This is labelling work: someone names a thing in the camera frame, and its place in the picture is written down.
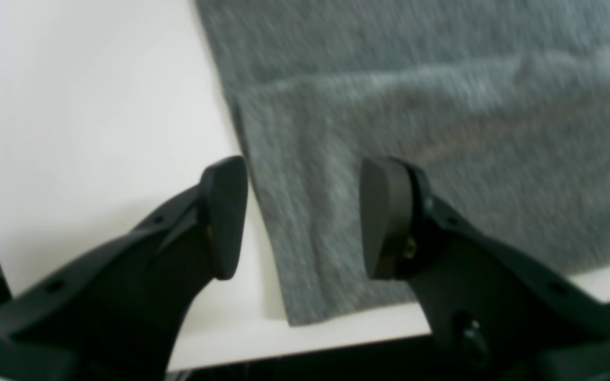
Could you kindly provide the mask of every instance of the gray towel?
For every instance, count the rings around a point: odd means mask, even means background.
[[[610,2],[199,2],[291,325],[412,301],[366,279],[358,168],[422,166],[484,232],[610,264]]]

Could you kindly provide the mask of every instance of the mounting hole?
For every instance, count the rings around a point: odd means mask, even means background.
[[[48,286],[46,286],[46,292],[48,292],[49,294],[53,294],[54,292],[59,291],[61,288],[65,287],[65,282],[63,282],[62,280],[55,280],[55,282],[49,284]]]
[[[548,284],[548,287],[561,296],[564,296],[569,293],[569,290],[567,290],[566,287],[562,286],[561,284],[558,284],[557,282],[550,282]]]

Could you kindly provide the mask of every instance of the white surface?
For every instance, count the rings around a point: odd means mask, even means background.
[[[187,0],[0,2],[0,261],[14,294],[238,152]],[[608,271],[576,281],[610,299]],[[289,328],[251,194],[237,274],[194,302],[169,368],[427,331],[416,304]]]

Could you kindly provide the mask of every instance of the gray cloth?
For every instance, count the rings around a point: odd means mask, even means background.
[[[610,264],[610,2],[200,0],[291,325],[412,301],[366,279],[358,169],[394,155],[563,273]]]

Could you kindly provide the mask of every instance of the bolt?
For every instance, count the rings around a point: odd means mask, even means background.
[[[489,346],[480,330],[479,321],[471,319],[460,337],[460,347],[473,366],[484,367],[489,361]]]
[[[404,258],[413,259],[416,256],[417,244],[414,237],[409,237],[406,241],[406,248],[404,248]]]

